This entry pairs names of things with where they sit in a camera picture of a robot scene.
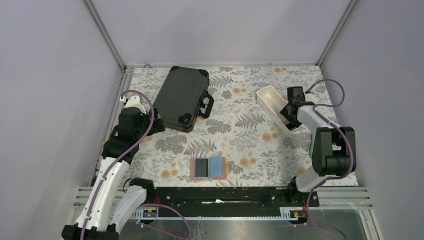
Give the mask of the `white rectangular plastic tray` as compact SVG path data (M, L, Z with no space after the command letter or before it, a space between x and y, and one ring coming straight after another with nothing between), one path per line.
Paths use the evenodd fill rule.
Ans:
M280 114L280 111L287 105L288 101L273 86L268 85L258 90L256 92L256 100L285 135L290 135L294 132L293 129L290 130L286 126L289 121Z

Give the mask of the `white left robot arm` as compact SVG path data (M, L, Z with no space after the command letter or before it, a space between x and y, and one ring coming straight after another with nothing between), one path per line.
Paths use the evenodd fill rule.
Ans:
M64 240L117 240L138 205L154 202L154 190L137 182L130 184L117 204L114 199L121 179L140 149L140 142L165 129L155 107L150 111L134 106L121 110L118 124L103 145L99 173L88 200L75 223L63 227Z

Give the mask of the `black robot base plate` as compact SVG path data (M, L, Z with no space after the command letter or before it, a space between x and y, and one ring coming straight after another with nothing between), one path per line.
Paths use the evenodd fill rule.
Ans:
M156 187L152 180L128 179L124 186L141 186L146 189L145 208L181 211L250 212L259 208L300 208L320 205L318 194L299 192L291 183L287 187Z

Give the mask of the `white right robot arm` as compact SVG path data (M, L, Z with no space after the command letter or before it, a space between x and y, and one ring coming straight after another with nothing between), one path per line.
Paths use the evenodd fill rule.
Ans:
M311 132L309 156L311 166L292 179L295 186L287 191L287 201L301 205L311 190L327 180L348 176L356 168L356 138L352 127L340 126L324 117L312 101L306 99L301 86L287 89L287 104L279 112L288 130L304 125Z

